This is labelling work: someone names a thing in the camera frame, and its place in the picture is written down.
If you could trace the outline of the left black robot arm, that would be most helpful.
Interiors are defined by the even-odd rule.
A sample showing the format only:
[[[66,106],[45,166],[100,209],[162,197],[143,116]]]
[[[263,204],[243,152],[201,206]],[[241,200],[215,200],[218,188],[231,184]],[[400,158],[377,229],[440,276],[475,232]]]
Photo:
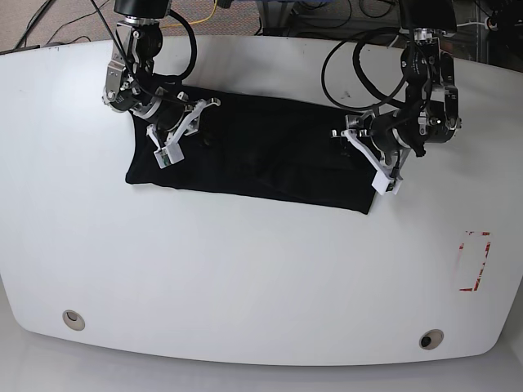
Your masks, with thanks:
[[[458,114],[454,58],[440,47],[440,38],[457,31],[450,1],[401,1],[400,27],[379,27],[358,33],[352,52],[355,75],[376,103],[352,107],[326,98],[347,111],[341,136],[374,167],[372,186],[381,195],[397,193],[403,180],[400,170],[409,154],[421,158],[426,144],[449,141],[462,125]],[[373,39],[402,36],[406,46],[400,58],[402,79],[386,95],[363,71],[360,55]]]

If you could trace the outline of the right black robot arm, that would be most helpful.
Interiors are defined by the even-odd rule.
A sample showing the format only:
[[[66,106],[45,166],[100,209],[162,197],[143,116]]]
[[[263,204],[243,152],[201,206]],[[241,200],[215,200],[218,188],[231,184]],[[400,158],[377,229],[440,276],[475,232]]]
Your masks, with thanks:
[[[107,67],[103,101],[113,110],[129,112],[146,122],[146,135],[155,145],[154,156],[161,168],[184,159],[180,139],[199,131],[202,112],[219,106],[220,100],[192,100],[182,82],[196,65],[198,48],[189,22],[171,9],[170,1],[117,1],[114,12],[123,17],[115,30],[112,57]],[[187,32],[190,59],[175,75],[154,72],[154,58],[163,48],[161,19],[171,16]]]

